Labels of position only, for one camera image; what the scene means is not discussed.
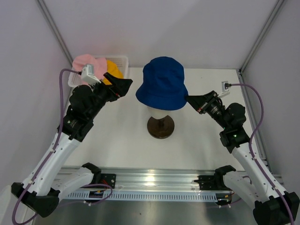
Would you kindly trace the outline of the pink bucket hat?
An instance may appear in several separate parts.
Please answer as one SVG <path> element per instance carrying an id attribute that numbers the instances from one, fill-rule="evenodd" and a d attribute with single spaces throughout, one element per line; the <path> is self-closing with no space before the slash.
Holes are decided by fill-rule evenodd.
<path id="1" fill-rule="evenodd" d="M 75 57 L 72 63 L 72 67 L 75 71 L 82 72 L 86 66 L 92 67 L 92 72 L 98 80 L 103 80 L 104 74 L 107 72 L 106 58 L 95 58 L 90 54 L 83 54 Z"/>

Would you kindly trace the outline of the blue bucket hat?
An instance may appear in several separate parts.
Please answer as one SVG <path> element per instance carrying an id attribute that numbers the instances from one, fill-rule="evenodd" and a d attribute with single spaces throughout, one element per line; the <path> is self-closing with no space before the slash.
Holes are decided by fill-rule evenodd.
<path id="1" fill-rule="evenodd" d="M 167 56 L 154 58 L 144 66 L 142 74 L 143 82 L 135 93 L 139 102 L 165 111 L 186 105 L 184 67 L 177 60 Z"/>

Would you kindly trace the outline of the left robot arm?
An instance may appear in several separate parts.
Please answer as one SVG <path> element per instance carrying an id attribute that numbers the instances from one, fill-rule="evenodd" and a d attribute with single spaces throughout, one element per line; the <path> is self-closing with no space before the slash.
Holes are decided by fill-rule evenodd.
<path id="1" fill-rule="evenodd" d="M 133 83 L 131 79 L 117 78 L 109 73 L 105 73 L 104 77 L 109 85 L 98 81 L 73 89 L 67 112 L 60 117 L 58 131 L 49 149 L 23 182 L 14 182 L 11 186 L 17 203 L 23 203 L 36 215 L 43 218 L 51 215 L 61 200 L 79 188 L 101 186 L 101 169 L 92 163 L 85 163 L 62 181 L 55 182 L 55 178 L 92 129 L 100 110 L 106 103 L 124 97 Z"/>

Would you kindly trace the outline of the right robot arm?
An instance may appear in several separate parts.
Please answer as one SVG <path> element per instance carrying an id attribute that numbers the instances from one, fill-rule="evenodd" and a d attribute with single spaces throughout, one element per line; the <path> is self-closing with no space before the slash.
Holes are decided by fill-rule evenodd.
<path id="1" fill-rule="evenodd" d="M 222 127 L 220 141 L 240 163 L 248 179 L 232 166 L 215 170 L 214 185 L 234 191 L 252 210 L 259 225 L 293 225 L 300 199 L 289 193 L 271 174 L 252 146 L 243 124 L 246 109 L 239 103 L 225 107 L 215 91 L 200 96 L 186 96 L 186 101 L 199 113 L 208 114 Z"/>

